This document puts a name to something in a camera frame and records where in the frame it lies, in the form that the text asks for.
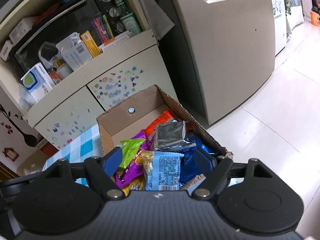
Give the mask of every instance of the purple snack package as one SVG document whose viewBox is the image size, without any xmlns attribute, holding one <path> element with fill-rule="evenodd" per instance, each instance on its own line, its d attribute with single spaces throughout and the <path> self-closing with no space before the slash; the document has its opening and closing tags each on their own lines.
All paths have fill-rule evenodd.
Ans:
<svg viewBox="0 0 320 240">
<path fill-rule="evenodd" d="M 146 139 L 146 134 L 143 130 L 141 130 L 131 139 Z M 128 167 L 124 170 L 123 174 L 120 177 L 118 176 L 117 173 L 115 174 L 116 185 L 119 188 L 123 188 L 129 185 L 130 182 L 134 180 L 134 178 L 143 174 L 143 162 L 142 162 L 141 151 L 148 151 L 148 150 L 150 150 L 150 148 L 148 147 L 147 141 L 144 141 L 140 146 L 140 149 L 138 150 L 137 154 L 133 158 L 133 160 L 130 162 Z"/>
</svg>

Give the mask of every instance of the black spoon decal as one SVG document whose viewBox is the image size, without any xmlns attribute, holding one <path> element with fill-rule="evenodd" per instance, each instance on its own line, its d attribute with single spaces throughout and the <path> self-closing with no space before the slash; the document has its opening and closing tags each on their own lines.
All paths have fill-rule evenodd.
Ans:
<svg viewBox="0 0 320 240">
<path fill-rule="evenodd" d="M 10 119 L 11 113 L 7 114 L 6 110 L 3 108 L 3 106 L 0 104 L 0 111 L 4 115 L 5 118 L 9 120 L 9 122 L 23 135 L 24 141 L 26 145 L 30 147 L 36 147 L 37 145 L 37 138 L 31 134 L 25 134 L 21 129 Z"/>
</svg>

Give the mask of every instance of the white tile floor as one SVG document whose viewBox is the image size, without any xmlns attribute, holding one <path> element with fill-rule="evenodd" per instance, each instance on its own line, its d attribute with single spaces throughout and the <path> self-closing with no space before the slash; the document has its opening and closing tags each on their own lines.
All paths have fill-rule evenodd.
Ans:
<svg viewBox="0 0 320 240">
<path fill-rule="evenodd" d="M 319 28 L 297 26 L 277 55 L 275 71 L 239 108 L 208 129 L 234 153 L 235 162 L 256 157 L 303 199 L 297 228 L 320 239 Z"/>
</svg>

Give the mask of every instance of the wall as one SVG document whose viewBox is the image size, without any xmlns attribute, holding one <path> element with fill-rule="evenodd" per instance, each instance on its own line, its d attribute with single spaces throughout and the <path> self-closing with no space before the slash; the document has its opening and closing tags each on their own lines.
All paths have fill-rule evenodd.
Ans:
<svg viewBox="0 0 320 240">
<path fill-rule="evenodd" d="M 25 137 L 29 145 L 33 145 L 35 139 L 39 141 L 41 138 L 40 134 L 22 119 L 19 109 L 0 87 L 0 162 L 12 171 L 17 172 L 18 166 L 33 154 L 37 147 L 28 146 L 24 136 L 9 119 L 26 134 Z M 6 158 L 3 154 L 5 148 L 13 148 L 19 154 L 19 157 L 14 162 Z"/>
</svg>

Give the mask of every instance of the ribbed gray surface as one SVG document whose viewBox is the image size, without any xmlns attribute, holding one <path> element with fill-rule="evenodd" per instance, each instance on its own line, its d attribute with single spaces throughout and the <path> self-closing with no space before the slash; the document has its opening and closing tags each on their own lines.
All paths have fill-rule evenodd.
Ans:
<svg viewBox="0 0 320 240">
<path fill-rule="evenodd" d="M 209 202 L 191 199 L 186 191 L 132 191 L 128 198 L 110 201 L 86 227 L 61 236 L 37 236 L 26 231 L 17 240 L 38 239 L 165 239 L 165 240 L 300 240 L 296 233 L 249 236 L 236 232 Z"/>
</svg>

